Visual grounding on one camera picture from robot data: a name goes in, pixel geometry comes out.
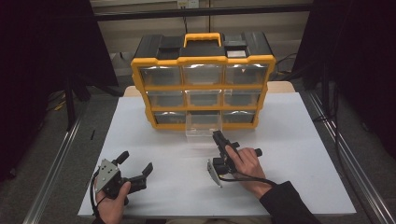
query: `white table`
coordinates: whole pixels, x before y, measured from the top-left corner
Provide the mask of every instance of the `white table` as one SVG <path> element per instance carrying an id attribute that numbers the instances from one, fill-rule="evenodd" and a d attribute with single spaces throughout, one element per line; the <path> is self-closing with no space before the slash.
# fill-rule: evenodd
<path id="1" fill-rule="evenodd" d="M 124 177 L 141 175 L 153 162 L 148 188 L 128 196 L 126 217 L 268 215 L 238 183 L 223 182 L 221 189 L 211 179 L 206 161 L 219 156 L 216 148 L 193 149 L 184 132 L 154 130 L 144 110 L 140 97 L 120 98 L 97 162 L 128 150 L 131 156 L 120 166 Z M 356 213 L 299 93 L 268 93 L 255 130 L 223 133 L 241 147 L 260 147 L 267 178 L 279 184 L 290 180 L 313 214 Z M 92 215 L 88 191 L 78 215 Z"/>

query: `plastic drawer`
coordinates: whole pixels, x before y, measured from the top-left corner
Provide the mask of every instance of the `plastic drawer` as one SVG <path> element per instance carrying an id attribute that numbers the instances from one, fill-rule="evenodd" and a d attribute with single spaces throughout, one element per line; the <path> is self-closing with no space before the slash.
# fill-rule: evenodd
<path id="1" fill-rule="evenodd" d="M 220 84 L 222 65 L 191 64 L 183 66 L 185 83 L 188 85 Z"/>
<path id="2" fill-rule="evenodd" d="M 157 120 L 158 124 L 186 123 L 186 112 L 184 111 L 154 112 L 154 118 Z"/>
<path id="3" fill-rule="evenodd" d="M 227 65 L 226 84 L 263 84 L 267 64 L 233 64 Z"/>
<path id="4" fill-rule="evenodd" d="M 221 90 L 186 91 L 187 104 L 195 106 L 220 105 Z"/>
<path id="5" fill-rule="evenodd" d="M 222 113 L 223 123 L 252 123 L 254 110 L 224 110 Z"/>
<path id="6" fill-rule="evenodd" d="M 180 85 L 180 68 L 178 66 L 140 67 L 140 74 L 146 86 Z"/>
<path id="7" fill-rule="evenodd" d="M 261 90 L 225 90 L 224 105 L 257 105 Z"/>
<path id="8" fill-rule="evenodd" d="M 217 130 L 221 130 L 219 111 L 187 112 L 186 137 L 192 148 L 216 148 L 212 134 Z"/>
<path id="9" fill-rule="evenodd" d="M 151 106 L 183 106 L 182 91 L 147 91 Z"/>

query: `hand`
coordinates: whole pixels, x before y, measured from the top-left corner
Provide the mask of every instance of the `hand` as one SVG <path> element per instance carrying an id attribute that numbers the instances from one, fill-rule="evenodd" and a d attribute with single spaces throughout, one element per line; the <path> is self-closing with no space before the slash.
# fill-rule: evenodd
<path id="1" fill-rule="evenodd" d="M 235 163 L 236 170 L 239 173 L 233 175 L 235 178 L 248 178 L 244 175 L 265 178 L 264 170 L 260 166 L 259 158 L 257 158 L 254 148 L 245 147 L 238 150 L 239 156 L 230 146 L 227 146 L 225 149 L 233 160 L 233 163 Z M 271 185 L 259 181 L 240 181 L 239 183 L 245 189 L 252 192 L 258 199 L 271 189 Z"/>
<path id="2" fill-rule="evenodd" d="M 119 224 L 122 220 L 124 210 L 124 200 L 131 188 L 131 182 L 127 181 L 120 188 L 119 196 L 116 199 L 105 198 L 106 194 L 101 190 L 95 195 L 95 200 L 99 203 L 98 210 L 100 218 L 106 224 Z"/>

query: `wall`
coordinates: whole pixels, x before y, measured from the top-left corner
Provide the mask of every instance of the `wall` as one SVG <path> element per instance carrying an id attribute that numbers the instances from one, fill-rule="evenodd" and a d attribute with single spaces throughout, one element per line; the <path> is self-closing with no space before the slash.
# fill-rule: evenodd
<path id="1" fill-rule="evenodd" d="M 176 9 L 177 1 L 125 1 L 91 0 L 95 13 L 149 11 Z M 208 0 L 201 0 L 200 7 L 209 7 Z M 212 7 L 251 7 L 286 4 L 306 4 L 312 0 L 211 0 Z M 263 31 L 273 53 L 280 59 L 295 53 L 300 47 L 309 12 L 266 13 L 250 15 L 188 17 L 189 33 L 211 32 L 238 34 L 244 31 Z M 185 28 L 182 18 L 149 19 L 135 21 L 99 21 L 99 26 L 109 53 L 135 52 L 142 35 L 183 35 Z"/>

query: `metal rail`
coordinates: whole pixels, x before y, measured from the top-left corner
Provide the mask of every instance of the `metal rail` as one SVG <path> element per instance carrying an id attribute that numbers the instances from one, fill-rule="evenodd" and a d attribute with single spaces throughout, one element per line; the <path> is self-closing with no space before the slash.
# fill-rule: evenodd
<path id="1" fill-rule="evenodd" d="M 81 108 L 80 114 L 70 129 L 69 132 L 67 132 L 66 136 L 64 137 L 64 140 L 61 144 L 61 147 L 59 148 L 58 154 L 55 157 L 55 160 L 51 167 L 49 168 L 49 172 L 47 174 L 47 177 L 45 181 L 43 182 L 43 185 L 40 188 L 40 191 L 37 193 L 35 196 L 35 200 L 33 204 L 31 205 L 29 212 L 27 213 L 25 220 L 23 221 L 23 224 L 36 224 L 40 220 L 44 209 L 46 208 L 47 202 L 50 198 L 50 195 L 52 193 L 52 190 L 55 186 L 56 180 L 59 176 L 59 173 L 61 172 L 61 169 L 64 165 L 65 158 L 67 157 L 67 153 L 70 149 L 70 146 L 73 143 L 73 140 L 76 136 L 76 133 L 78 131 L 79 124 L 81 123 L 81 118 L 85 114 L 85 111 L 87 110 L 87 104 L 84 104 Z"/>
<path id="2" fill-rule="evenodd" d="M 315 109 L 321 116 L 325 116 L 321 108 L 321 101 L 319 97 L 314 92 L 309 92 L 310 99 L 315 106 Z M 332 140 L 335 141 L 335 132 L 336 127 L 332 120 L 324 120 L 323 124 L 325 125 L 326 129 L 328 130 Z M 367 201 L 373 208 L 378 220 L 381 223 L 389 224 L 389 223 L 396 223 L 395 218 L 390 213 L 388 206 L 386 205 L 384 199 L 381 197 L 379 192 L 376 190 L 373 183 L 370 181 L 369 177 L 364 173 L 359 165 L 356 157 L 354 156 L 352 150 L 347 145 L 346 140 L 344 139 L 343 135 L 340 133 L 338 134 L 339 139 L 339 148 L 340 154 L 342 155 L 346 165 L 348 166 L 350 172 L 353 174 L 356 182 L 358 183 L 361 191 L 363 192 L 364 196 L 366 197 Z"/>

